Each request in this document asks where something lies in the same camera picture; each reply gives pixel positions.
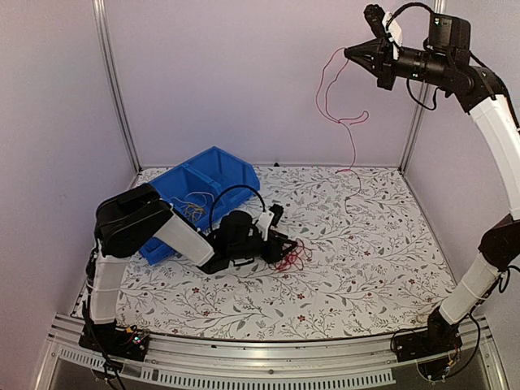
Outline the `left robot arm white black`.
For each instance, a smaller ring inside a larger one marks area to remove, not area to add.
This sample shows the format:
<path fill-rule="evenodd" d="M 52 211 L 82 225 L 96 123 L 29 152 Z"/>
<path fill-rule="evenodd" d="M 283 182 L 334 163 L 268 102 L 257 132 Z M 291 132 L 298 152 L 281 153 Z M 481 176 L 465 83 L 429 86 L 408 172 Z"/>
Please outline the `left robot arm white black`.
<path fill-rule="evenodd" d="M 104 353 L 121 344 L 115 306 L 128 259 L 156 238 L 208 275 L 241 267 L 261 258 L 267 264 L 283 261 L 298 243 L 275 230 L 283 207 L 263 208 L 257 219 L 233 210 L 207 233 L 195 227 L 151 184 L 143 184 L 104 201 L 96 211 L 94 247 L 86 267 L 88 296 L 82 316 L 89 339 Z"/>

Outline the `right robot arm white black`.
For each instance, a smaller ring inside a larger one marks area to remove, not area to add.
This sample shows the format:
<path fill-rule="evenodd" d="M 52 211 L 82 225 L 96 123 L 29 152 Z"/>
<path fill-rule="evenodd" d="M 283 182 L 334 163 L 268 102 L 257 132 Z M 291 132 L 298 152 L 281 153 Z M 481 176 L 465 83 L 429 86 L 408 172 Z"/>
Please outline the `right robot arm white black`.
<path fill-rule="evenodd" d="M 428 318 L 419 343 L 424 352 L 437 354 L 450 343 L 451 329 L 485 299 L 519 255 L 519 122 L 505 82 L 471 52 L 470 22 L 429 10 L 423 48 L 405 47 L 396 19 L 411 7 L 409 2 L 391 13 L 366 6 L 364 16 L 375 37 L 345 49 L 344 56 L 373 74 L 382 89 L 392 89 L 401 77 L 455 96 L 487 143 L 508 198 L 507 215 L 483 234 L 469 270 Z"/>

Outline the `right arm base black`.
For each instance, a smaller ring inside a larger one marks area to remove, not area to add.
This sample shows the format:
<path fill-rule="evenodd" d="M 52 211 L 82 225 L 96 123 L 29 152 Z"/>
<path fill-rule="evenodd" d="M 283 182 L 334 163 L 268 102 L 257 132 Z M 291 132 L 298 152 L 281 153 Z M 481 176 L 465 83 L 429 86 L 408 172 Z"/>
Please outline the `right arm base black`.
<path fill-rule="evenodd" d="M 438 310 L 434 310 L 427 319 L 425 330 L 396 331 L 390 349 L 398 362 L 427 358 L 418 364 L 418 372 L 424 379 L 431 382 L 447 379 L 462 354 L 459 324 L 448 323 Z"/>

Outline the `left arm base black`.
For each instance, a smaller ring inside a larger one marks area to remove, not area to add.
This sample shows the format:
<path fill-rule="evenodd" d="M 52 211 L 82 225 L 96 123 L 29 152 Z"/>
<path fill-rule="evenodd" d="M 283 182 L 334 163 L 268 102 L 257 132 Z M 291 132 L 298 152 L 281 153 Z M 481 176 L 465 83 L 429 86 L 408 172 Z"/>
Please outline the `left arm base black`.
<path fill-rule="evenodd" d="M 119 328 L 116 321 L 95 324 L 90 318 L 89 304 L 83 303 L 84 327 L 79 346 L 101 353 L 103 356 L 125 358 L 143 362 L 149 347 L 150 333 L 136 326 Z"/>

